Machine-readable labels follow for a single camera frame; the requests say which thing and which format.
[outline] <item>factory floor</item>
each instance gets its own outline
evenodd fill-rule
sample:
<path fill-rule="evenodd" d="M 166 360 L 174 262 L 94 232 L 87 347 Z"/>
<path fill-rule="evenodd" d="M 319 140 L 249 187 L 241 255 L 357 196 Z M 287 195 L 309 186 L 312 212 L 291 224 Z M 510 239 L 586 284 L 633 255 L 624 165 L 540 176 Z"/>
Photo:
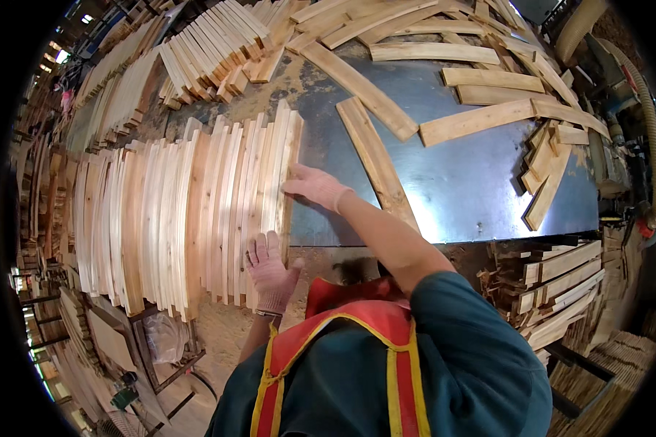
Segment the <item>factory floor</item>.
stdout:
<path fill-rule="evenodd" d="M 449 258 L 455 268 L 479 290 L 476 273 L 484 267 L 491 269 L 492 261 L 486 251 L 487 243 L 439 245 L 438 248 Z M 323 277 L 333 283 L 357 283 L 377 278 L 377 263 L 367 248 L 291 248 L 289 263 L 304 258 L 305 266 L 298 279 L 280 331 L 292 327 L 304 319 L 306 296 L 311 281 Z M 236 368 L 238 356 L 252 322 L 252 312 L 247 308 L 203 301 L 199 317 L 195 320 L 197 336 L 206 355 L 194 366 L 194 371 L 210 382 L 221 396 L 226 381 Z M 165 365 L 156 365 L 162 380 L 174 370 Z M 163 426 L 163 436 L 202 436 L 209 425 L 216 402 L 210 391 L 191 375 L 184 375 L 163 390 L 158 399 L 163 411 L 169 412 L 189 393 L 195 397 L 171 419 L 172 426 Z"/>

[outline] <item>gloved hand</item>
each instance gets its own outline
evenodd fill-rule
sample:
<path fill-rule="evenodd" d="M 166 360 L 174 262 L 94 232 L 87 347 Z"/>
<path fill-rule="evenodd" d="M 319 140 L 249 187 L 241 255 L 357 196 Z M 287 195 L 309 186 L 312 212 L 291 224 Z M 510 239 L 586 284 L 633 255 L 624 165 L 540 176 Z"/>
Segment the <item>gloved hand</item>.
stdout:
<path fill-rule="evenodd" d="M 258 295 L 257 310 L 283 315 L 297 287 L 304 260 L 294 260 L 287 270 L 282 264 L 280 240 L 274 231 L 268 232 L 266 238 L 260 233 L 255 240 L 248 241 L 245 254 L 247 269 Z"/>
<path fill-rule="evenodd" d="M 338 182 L 330 174 L 301 164 L 289 166 L 294 179 L 282 185 L 285 193 L 300 194 L 308 200 L 322 205 L 335 213 L 338 212 L 338 200 L 348 191 L 354 191 Z"/>

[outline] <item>metal frame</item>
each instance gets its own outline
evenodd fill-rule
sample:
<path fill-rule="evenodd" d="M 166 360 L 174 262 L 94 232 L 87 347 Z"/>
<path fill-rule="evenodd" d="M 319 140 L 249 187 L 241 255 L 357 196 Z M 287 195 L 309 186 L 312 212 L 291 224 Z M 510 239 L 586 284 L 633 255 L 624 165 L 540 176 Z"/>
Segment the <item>metal frame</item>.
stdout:
<path fill-rule="evenodd" d="M 559 362 L 562 362 L 566 366 L 572 367 L 574 364 L 576 364 L 578 367 L 585 369 L 591 374 L 597 376 L 599 379 L 605 381 L 605 386 L 600 390 L 600 392 L 596 394 L 595 397 L 591 399 L 590 402 L 588 402 L 587 405 L 582 408 L 576 405 L 575 403 L 573 403 L 570 399 L 568 399 L 566 396 L 561 394 L 559 391 L 556 391 L 554 387 L 552 387 L 551 397 L 554 407 L 557 410 L 559 410 L 561 414 L 565 415 L 569 419 L 572 420 L 578 419 L 590 407 L 592 407 L 595 401 L 600 399 L 605 394 L 605 392 L 610 388 L 610 386 L 615 380 L 615 374 L 605 369 L 604 367 L 599 366 L 598 364 L 590 361 L 588 358 L 584 357 L 583 355 L 577 354 L 573 350 L 570 350 L 568 347 L 562 345 L 561 340 L 557 340 L 554 343 L 546 345 L 544 349 L 548 353 L 550 353 L 552 357 L 555 357 L 556 359 L 559 360 Z"/>

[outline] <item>red safety vest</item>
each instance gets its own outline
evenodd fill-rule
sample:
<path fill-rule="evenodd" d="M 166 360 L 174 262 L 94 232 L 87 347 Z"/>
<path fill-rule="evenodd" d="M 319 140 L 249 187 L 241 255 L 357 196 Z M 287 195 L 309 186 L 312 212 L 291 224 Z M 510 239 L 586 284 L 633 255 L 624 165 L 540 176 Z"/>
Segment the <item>red safety vest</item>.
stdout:
<path fill-rule="evenodd" d="M 311 340 L 331 320 L 343 318 L 359 323 L 387 346 L 386 388 L 392 436 L 430 436 L 425 398 L 422 394 L 415 321 L 411 312 L 394 302 L 358 301 L 324 311 L 295 327 L 271 337 L 257 390 L 251 437 L 279 434 L 284 378 Z"/>

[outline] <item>metal table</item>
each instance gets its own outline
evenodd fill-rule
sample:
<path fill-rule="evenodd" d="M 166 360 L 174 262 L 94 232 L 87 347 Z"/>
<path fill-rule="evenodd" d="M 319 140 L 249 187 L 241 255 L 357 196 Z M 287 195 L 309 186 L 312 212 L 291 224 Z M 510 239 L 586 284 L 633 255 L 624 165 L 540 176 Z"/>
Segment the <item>metal table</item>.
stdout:
<path fill-rule="evenodd" d="M 417 123 L 479 108 L 460 105 L 439 74 L 444 62 L 372 62 L 359 43 L 334 52 L 393 99 Z M 316 67 L 306 61 L 302 76 Z M 334 92 L 312 92 L 332 85 Z M 336 103 L 350 97 L 331 78 L 316 81 L 292 104 L 306 120 L 299 162 L 325 170 L 360 197 L 378 206 L 362 162 Z M 571 155 L 554 202 L 538 232 L 522 220 L 532 197 L 523 174 L 524 140 L 533 121 L 516 122 L 423 147 L 418 135 L 401 143 L 372 114 L 372 122 L 391 156 L 423 237 L 430 243 L 519 239 L 597 229 L 595 183 L 585 158 Z M 318 205 L 296 204 L 290 244 L 364 245 L 348 223 Z"/>

